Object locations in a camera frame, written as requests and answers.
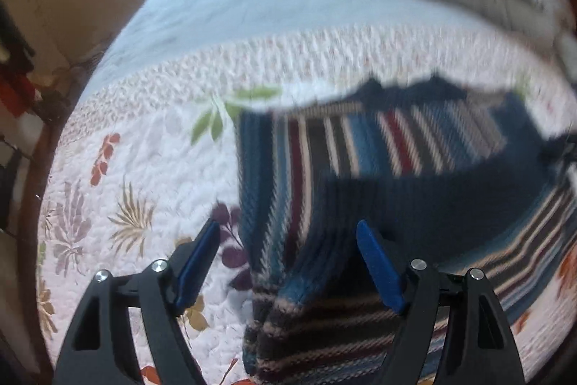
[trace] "silver screw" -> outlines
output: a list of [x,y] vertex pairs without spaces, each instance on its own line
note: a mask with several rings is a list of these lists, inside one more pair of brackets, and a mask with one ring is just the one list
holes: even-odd
[[471,270],[471,277],[473,279],[480,280],[480,279],[483,279],[485,277],[485,273],[482,272],[479,268],[473,268]]
[[168,268],[168,263],[166,260],[157,260],[152,263],[152,271],[162,272]]
[[414,259],[411,261],[411,267],[414,270],[422,271],[427,267],[427,264],[424,260],[420,260],[419,258]]
[[100,270],[99,272],[94,274],[94,279],[96,279],[96,282],[102,282],[108,279],[108,276],[110,276],[110,273],[108,271]]

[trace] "bed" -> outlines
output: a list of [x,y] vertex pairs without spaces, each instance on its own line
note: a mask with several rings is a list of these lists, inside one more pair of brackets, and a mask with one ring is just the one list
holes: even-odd
[[[140,271],[212,216],[221,248],[179,322],[207,383],[248,380],[240,107],[286,108],[340,97],[370,75],[405,85],[435,72],[517,91],[543,136],[559,135],[577,117],[574,26],[567,0],[147,0],[84,90],[48,178],[37,291],[51,360],[96,271]],[[527,380],[575,321],[577,249],[556,250],[553,269],[529,267],[527,306],[510,316]],[[142,375],[159,383],[139,312],[131,322]]]

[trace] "striped sweater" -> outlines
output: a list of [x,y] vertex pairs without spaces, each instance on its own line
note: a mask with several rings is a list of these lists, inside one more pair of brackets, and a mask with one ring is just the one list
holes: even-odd
[[[575,234],[571,190],[512,94],[370,80],[338,102],[244,112],[237,134],[255,293],[243,360],[261,383],[365,382],[382,363],[399,320],[356,249],[360,219],[409,259],[482,267],[511,322]],[[424,375],[445,330],[440,312]]]

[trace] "white quilt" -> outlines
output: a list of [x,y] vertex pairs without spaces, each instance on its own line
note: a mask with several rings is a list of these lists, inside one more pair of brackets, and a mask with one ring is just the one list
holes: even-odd
[[[180,324],[207,383],[245,379],[241,344],[252,306],[236,232],[231,116],[239,106],[341,96],[369,74],[406,84],[433,70],[463,85],[516,89],[544,135],[565,131],[577,117],[577,100],[553,61],[497,31],[459,28],[351,25],[238,41],[142,70],[90,95],[63,131],[39,221],[38,307],[52,360],[96,271],[125,275],[167,258],[216,210],[223,243]],[[572,250],[513,326],[527,378],[575,320],[576,277]],[[158,383],[140,312],[131,319],[142,374]]]

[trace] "bedspread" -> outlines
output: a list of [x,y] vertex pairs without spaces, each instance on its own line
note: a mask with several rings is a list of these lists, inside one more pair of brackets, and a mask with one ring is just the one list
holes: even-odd
[[[577,117],[555,63],[518,38],[458,27],[348,25],[225,43],[86,98],[62,133],[39,220],[38,308],[52,360],[96,271],[140,271],[194,238],[212,215],[221,247],[179,323],[208,383],[245,379],[238,359],[251,284],[237,232],[233,118],[242,106],[333,99],[369,75],[407,84],[432,71],[465,86],[517,90],[543,135],[560,134]],[[575,319],[577,250],[554,273],[532,276],[538,295],[512,326],[527,378]],[[131,324],[142,374],[158,383],[138,310]]]

